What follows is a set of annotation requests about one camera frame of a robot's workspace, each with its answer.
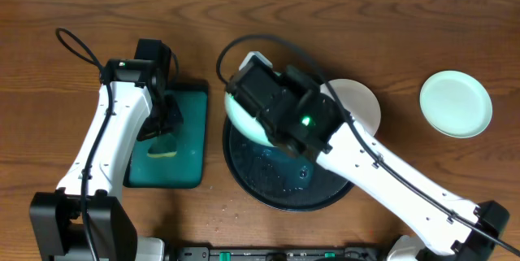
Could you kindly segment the green yellow scrub sponge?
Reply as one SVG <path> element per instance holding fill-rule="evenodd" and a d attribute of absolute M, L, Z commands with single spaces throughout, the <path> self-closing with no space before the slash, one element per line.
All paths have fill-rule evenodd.
<path fill-rule="evenodd" d="M 153 139 L 150 145 L 147 156 L 150 158 L 170 158 L 174 157 L 177 153 L 177 140 L 176 137 L 171 134 L 162 134 Z"/>

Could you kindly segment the mint plate bottom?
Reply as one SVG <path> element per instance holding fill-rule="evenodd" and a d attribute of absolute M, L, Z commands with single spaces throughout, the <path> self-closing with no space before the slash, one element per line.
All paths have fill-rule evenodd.
<path fill-rule="evenodd" d="M 268 87 L 268 90 L 263 90 L 263 96 L 266 97 L 261 109 L 271 104 L 276 95 L 280 94 L 280 86 Z M 234 96 L 228 91 L 226 86 L 226 94 L 224 98 L 225 110 L 227 117 L 230 119 L 232 125 L 249 140 L 267 147 L 274 147 L 268 140 L 264 127 L 257 121 L 255 114 L 251 115 L 240 103 L 236 101 Z"/>

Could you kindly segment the mint plate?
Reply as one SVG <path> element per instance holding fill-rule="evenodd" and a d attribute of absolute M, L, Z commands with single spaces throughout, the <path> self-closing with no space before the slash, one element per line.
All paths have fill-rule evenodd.
<path fill-rule="evenodd" d="M 261 109 L 271 104 L 276 95 L 280 94 L 280 86 L 268 87 L 268 90 L 263 90 L 263 96 L 266 97 Z M 225 110 L 227 117 L 230 119 L 232 125 L 249 140 L 267 147 L 274 147 L 268 140 L 264 127 L 257 121 L 255 114 L 251 115 L 240 103 L 236 101 L 234 96 L 228 91 L 226 86 L 226 94 L 224 98 Z"/>
<path fill-rule="evenodd" d="M 426 79 L 419 93 L 419 106 L 426 121 L 449 137 L 470 138 L 491 123 L 492 100 L 474 77 L 447 70 Z"/>

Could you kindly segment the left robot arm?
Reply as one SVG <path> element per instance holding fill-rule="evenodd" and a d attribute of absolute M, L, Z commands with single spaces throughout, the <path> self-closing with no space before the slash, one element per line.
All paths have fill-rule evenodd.
<path fill-rule="evenodd" d="M 136 142 L 171 132 L 165 88 L 171 58 L 111 59 L 80 152 L 53 192 L 29 207 L 44 260 L 165 260 L 165 241 L 141 237 L 122 205 Z"/>

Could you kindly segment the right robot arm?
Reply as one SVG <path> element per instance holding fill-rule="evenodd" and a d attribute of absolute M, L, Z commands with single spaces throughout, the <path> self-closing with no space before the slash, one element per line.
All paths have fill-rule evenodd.
<path fill-rule="evenodd" d="M 487 260 L 509 220 L 498 202 L 449 192 L 382 145 L 321 74 L 273 70 L 257 51 L 225 87 L 232 124 L 248 139 L 306 157 L 352 182 L 412 229 L 391 260 Z"/>

